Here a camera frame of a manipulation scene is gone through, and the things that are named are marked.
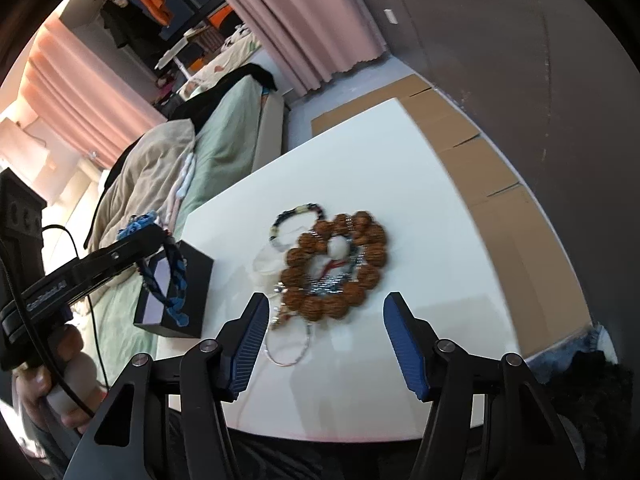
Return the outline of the floral patterned bedding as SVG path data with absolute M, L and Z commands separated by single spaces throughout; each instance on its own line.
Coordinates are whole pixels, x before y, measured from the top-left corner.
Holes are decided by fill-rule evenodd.
M 246 25 L 239 27 L 226 39 L 220 53 L 200 68 L 178 90 L 183 101 L 216 86 L 224 75 L 233 72 L 262 47 L 262 43 Z

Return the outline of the black clothing on bed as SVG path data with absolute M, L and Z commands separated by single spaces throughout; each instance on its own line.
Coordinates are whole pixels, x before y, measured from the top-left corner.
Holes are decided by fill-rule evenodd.
M 168 119 L 189 119 L 194 131 L 199 133 L 226 94 L 245 77 L 252 77 L 262 88 L 269 91 L 278 90 L 269 70 L 254 63 L 247 63 L 225 74 L 212 88 L 178 105 L 169 113 Z

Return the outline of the black jewelry box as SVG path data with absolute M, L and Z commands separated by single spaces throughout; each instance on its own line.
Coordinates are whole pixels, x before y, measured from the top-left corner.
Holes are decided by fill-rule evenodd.
M 163 337 L 200 338 L 213 265 L 183 240 L 144 260 L 134 326 Z

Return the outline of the orange hanging garment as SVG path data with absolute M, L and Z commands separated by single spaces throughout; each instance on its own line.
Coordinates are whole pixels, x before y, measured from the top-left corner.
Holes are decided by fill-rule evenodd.
M 163 26 L 169 26 L 174 14 L 169 10 L 166 0 L 140 0 L 150 12 L 155 21 Z

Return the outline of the white wall switch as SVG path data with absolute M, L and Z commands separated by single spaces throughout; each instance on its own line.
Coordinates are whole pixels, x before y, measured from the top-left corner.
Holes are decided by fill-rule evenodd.
M 398 24 L 398 19 L 396 18 L 396 15 L 392 9 L 385 9 L 384 14 L 387 18 L 387 21 L 389 21 L 390 24 L 393 24 L 393 25 Z

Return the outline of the beige quilt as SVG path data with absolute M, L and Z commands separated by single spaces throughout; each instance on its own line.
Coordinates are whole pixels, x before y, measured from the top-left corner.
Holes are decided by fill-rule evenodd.
M 113 244 L 133 216 L 154 211 L 161 222 L 168 220 L 170 200 L 193 160 L 194 145 L 189 119 L 164 122 L 138 140 L 96 207 L 88 252 Z

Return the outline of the green bed mattress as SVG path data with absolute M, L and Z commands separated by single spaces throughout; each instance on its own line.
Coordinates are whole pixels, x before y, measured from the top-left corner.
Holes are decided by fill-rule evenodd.
M 283 123 L 282 96 L 243 78 L 195 133 L 193 160 L 170 200 L 168 220 L 158 218 L 160 224 L 180 240 L 192 211 L 281 155 Z M 156 336 L 134 326 L 141 289 L 141 276 L 129 268 L 90 296 L 96 328 L 84 331 L 85 350 L 108 382 L 134 354 L 156 350 Z

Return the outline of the pink curtain near wall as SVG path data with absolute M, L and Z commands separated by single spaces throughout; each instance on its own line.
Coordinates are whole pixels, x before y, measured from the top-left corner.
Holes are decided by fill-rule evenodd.
M 226 1 L 299 96 L 386 52 L 362 0 Z

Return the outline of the pink curtain by window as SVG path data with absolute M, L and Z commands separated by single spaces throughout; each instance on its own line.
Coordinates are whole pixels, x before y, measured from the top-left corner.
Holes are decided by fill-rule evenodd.
M 55 14 L 35 34 L 18 94 L 63 141 L 103 168 L 166 122 Z

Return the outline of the flattened cardboard sheet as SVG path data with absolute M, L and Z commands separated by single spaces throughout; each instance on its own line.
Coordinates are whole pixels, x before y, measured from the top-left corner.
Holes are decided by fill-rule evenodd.
M 418 75 L 398 79 L 311 122 L 320 134 L 396 99 L 434 148 L 485 243 L 526 356 L 585 333 L 591 316 L 570 259 L 535 197 L 497 150 Z

